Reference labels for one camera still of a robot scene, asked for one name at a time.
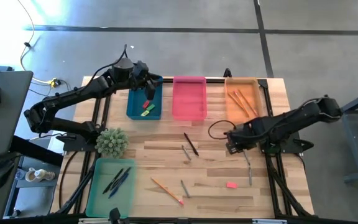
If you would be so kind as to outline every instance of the computer mouse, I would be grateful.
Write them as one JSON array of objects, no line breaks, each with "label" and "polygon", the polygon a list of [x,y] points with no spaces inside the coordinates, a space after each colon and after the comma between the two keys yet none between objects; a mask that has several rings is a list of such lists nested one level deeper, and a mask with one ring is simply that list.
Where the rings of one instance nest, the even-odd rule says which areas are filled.
[{"label": "computer mouse", "polygon": [[0,162],[0,188],[6,183],[15,163],[10,159]]}]

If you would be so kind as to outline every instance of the plastic bin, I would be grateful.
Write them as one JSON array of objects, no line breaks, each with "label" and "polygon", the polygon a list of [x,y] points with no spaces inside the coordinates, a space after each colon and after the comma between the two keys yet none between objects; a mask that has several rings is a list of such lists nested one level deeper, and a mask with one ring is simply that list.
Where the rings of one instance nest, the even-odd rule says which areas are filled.
[{"label": "plastic bin", "polygon": [[[129,175],[118,191],[109,199],[110,191],[103,193],[110,181],[124,168],[131,167]],[[136,165],[133,159],[107,159],[96,161],[91,190],[89,192],[86,216],[108,217],[113,208],[118,208],[121,218],[129,216],[135,194]]]},{"label": "plastic bin", "polygon": [[143,104],[146,100],[144,90],[129,90],[127,116],[133,120],[160,120],[162,112],[162,84],[155,89],[154,99],[149,104],[154,104],[155,108],[147,116],[142,117],[141,114],[145,111]]},{"label": "plastic bin", "polygon": [[[248,116],[246,116],[244,110],[228,95],[228,93],[238,92],[239,90],[244,94],[251,105],[250,108],[241,94],[238,93],[242,103],[246,106]],[[224,81],[224,92],[226,98],[226,114],[229,121],[235,124],[241,124],[261,115],[262,104],[259,95],[259,84],[256,78],[226,78]]]},{"label": "plastic bin", "polygon": [[179,120],[205,119],[205,77],[173,77],[172,115]]}]

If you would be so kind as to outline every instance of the pink eraser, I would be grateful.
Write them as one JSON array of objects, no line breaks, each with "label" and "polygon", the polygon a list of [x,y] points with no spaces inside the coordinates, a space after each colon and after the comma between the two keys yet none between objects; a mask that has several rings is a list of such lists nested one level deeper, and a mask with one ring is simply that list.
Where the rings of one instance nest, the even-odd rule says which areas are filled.
[{"label": "pink eraser", "polygon": [[234,183],[234,182],[228,182],[228,183],[226,184],[226,187],[236,189],[236,188],[237,188],[237,184]]}]

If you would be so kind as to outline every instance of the blue tray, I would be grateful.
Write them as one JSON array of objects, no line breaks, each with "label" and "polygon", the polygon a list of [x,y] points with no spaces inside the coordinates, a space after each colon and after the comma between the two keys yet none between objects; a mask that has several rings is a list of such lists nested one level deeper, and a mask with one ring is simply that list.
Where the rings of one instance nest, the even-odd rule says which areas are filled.
[{"label": "blue tray", "polygon": [[[110,199],[110,191],[103,194],[103,190],[119,172],[131,167],[127,179],[122,183],[117,193]],[[118,208],[121,218],[126,218],[131,213],[132,201],[135,194],[136,164],[133,159],[107,159],[101,158],[96,161],[86,216],[108,217],[113,208]]]},{"label": "blue tray", "polygon": [[155,108],[147,116],[142,117],[141,114],[145,111],[143,104],[146,100],[144,90],[129,90],[127,116],[133,120],[160,120],[162,111],[162,84],[155,89],[154,99],[149,104],[154,104]]}]

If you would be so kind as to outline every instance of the orange tray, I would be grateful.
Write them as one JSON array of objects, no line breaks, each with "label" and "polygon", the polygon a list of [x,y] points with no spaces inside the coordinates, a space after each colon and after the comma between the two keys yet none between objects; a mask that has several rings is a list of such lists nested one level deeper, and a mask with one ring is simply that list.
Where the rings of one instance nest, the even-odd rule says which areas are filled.
[{"label": "orange tray", "polygon": [[[240,96],[242,105],[245,106],[247,113],[229,96],[230,93],[238,100],[234,91],[237,91],[237,94]],[[256,78],[226,78],[224,81],[224,94],[226,97],[226,116],[234,124],[245,123],[262,114],[259,84]]]}]

